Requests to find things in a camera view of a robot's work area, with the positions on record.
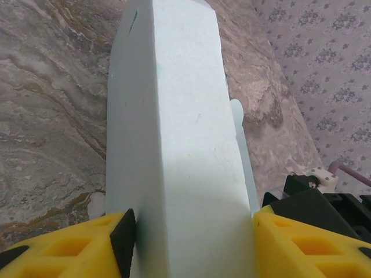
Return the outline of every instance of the marble surface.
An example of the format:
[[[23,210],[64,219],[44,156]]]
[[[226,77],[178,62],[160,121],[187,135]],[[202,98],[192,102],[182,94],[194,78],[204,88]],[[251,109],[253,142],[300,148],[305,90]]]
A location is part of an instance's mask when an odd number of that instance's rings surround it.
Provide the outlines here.
[[[254,8],[210,0],[259,196],[321,165]],[[125,3],[7,0],[0,15],[0,250],[104,213],[109,56]]]

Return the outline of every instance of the floral wallpaper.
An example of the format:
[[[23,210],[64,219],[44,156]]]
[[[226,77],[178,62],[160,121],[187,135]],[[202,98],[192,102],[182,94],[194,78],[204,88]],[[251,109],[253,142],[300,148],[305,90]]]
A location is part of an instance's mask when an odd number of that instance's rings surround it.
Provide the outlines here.
[[[253,0],[325,166],[371,179],[371,1]],[[338,171],[338,192],[371,188]]]

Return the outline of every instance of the white plastic connector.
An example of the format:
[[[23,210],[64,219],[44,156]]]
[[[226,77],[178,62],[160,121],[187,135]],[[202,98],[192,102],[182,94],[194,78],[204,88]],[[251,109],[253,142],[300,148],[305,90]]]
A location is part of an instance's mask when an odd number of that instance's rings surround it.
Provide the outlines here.
[[[307,175],[314,175],[317,179],[319,179],[319,187],[318,190],[322,193],[333,193],[335,191],[335,187],[337,182],[339,181],[339,177],[334,175],[322,167],[317,167],[310,170]]]

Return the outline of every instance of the wallpaper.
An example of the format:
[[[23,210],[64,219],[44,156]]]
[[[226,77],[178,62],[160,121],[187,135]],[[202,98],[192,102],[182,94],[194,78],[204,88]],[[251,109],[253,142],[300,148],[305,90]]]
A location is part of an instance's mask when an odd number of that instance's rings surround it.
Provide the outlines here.
[[[253,0],[325,166],[371,178],[371,1]],[[352,177],[336,191],[371,194]]]

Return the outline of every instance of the black plastic part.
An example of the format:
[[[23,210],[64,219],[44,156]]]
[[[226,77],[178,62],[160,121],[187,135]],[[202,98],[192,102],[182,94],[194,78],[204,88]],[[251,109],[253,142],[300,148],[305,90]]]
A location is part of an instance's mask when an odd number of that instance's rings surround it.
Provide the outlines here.
[[[371,243],[371,210],[352,194],[324,193],[323,195],[360,239]]]
[[[295,195],[300,192],[312,189],[310,183],[313,183],[315,187],[318,187],[319,180],[314,175],[288,175],[285,182],[283,191],[288,195]]]
[[[371,249],[367,247],[360,247],[359,250],[371,259]]]
[[[22,246],[18,246],[16,248],[1,252],[0,253],[0,270],[6,267],[7,265],[9,265],[12,261],[14,261],[19,256],[21,256],[27,249],[29,249],[29,246],[22,245]]]
[[[130,277],[135,236],[135,215],[130,208],[110,234],[112,249],[122,278]]]
[[[269,204],[271,204],[272,202],[275,202],[275,201],[278,201],[279,199],[274,196],[272,193],[269,193],[269,192],[266,192],[264,194],[264,197],[263,197],[263,204],[261,205],[261,207],[265,207]]]
[[[362,205],[371,210],[371,195],[361,195]]]
[[[360,239],[318,189],[310,189],[271,203],[275,214]]]

